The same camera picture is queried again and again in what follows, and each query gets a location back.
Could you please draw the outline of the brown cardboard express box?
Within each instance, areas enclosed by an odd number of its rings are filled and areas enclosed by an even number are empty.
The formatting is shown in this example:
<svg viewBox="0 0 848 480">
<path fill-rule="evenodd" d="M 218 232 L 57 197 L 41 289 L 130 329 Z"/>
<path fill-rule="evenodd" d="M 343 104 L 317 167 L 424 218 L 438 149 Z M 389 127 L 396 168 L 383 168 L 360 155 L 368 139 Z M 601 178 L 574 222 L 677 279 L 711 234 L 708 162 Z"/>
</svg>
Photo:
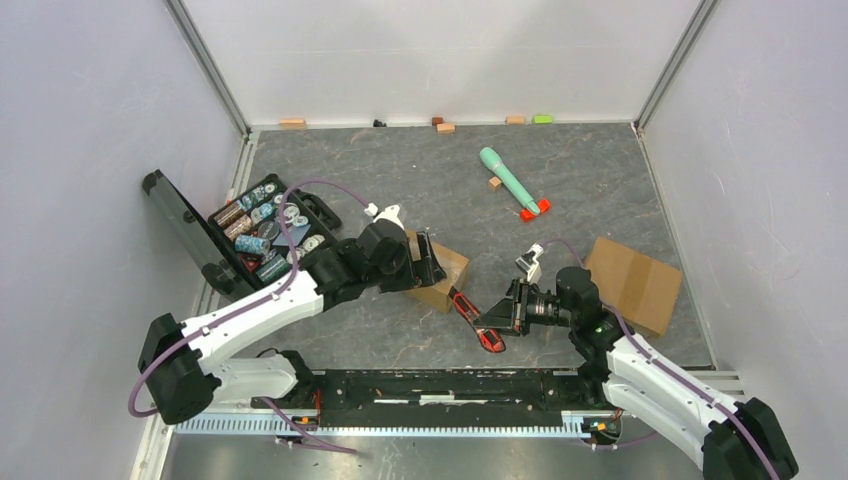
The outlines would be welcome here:
<svg viewBox="0 0 848 480">
<path fill-rule="evenodd" d="M 409 297 L 433 307 L 441 313 L 453 309 L 452 293 L 461 292 L 470 271 L 470 259 L 430 239 L 432 253 L 429 257 L 435 262 L 435 279 L 431 286 L 417 287 L 406 291 Z"/>
</svg>

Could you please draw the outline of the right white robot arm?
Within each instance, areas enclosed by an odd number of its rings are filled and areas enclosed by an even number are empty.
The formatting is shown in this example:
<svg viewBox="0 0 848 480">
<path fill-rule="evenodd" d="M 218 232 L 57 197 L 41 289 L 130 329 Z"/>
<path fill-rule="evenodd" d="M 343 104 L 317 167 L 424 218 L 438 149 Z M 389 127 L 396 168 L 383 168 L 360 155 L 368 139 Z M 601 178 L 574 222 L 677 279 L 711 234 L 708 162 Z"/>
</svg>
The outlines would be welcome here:
<svg viewBox="0 0 848 480">
<path fill-rule="evenodd" d="M 474 324 L 515 336 L 535 324 L 567 328 L 585 360 L 578 370 L 580 400 L 635 414 L 706 479 L 792 479 L 800 471 L 769 405 L 756 397 L 739 401 L 673 364 L 602 302 L 584 268 L 561 269 L 551 291 L 513 280 Z"/>
</svg>

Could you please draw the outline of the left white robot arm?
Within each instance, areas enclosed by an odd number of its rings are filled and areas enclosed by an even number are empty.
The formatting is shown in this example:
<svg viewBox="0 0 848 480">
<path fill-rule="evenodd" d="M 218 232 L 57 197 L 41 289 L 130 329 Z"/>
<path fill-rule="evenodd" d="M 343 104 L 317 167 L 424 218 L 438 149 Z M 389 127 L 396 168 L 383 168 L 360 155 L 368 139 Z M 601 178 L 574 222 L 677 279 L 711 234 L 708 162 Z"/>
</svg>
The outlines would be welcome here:
<svg viewBox="0 0 848 480">
<path fill-rule="evenodd" d="M 137 418 L 157 415 L 167 425 L 196 417 L 215 403 L 254 397 L 306 405 L 313 379 L 291 355 L 241 358 L 254 342 L 297 321 L 381 293 L 432 286 L 445 278 L 425 231 L 407 233 L 397 222 L 378 219 L 357 238 L 306 255 L 281 279 L 212 313 L 151 321 L 138 360 L 140 377 L 128 401 Z"/>
</svg>

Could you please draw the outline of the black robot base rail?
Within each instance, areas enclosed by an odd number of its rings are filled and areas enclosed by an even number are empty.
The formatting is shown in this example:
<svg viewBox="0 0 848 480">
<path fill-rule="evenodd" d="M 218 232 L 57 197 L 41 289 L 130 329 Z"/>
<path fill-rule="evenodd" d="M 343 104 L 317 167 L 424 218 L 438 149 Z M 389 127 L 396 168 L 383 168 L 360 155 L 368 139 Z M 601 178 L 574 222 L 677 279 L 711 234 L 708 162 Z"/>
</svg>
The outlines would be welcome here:
<svg viewBox="0 0 848 480">
<path fill-rule="evenodd" d="M 393 369 L 315 371 L 275 405 L 313 410 L 321 427 L 553 427 L 561 414 L 603 414 L 573 369 Z"/>
</svg>

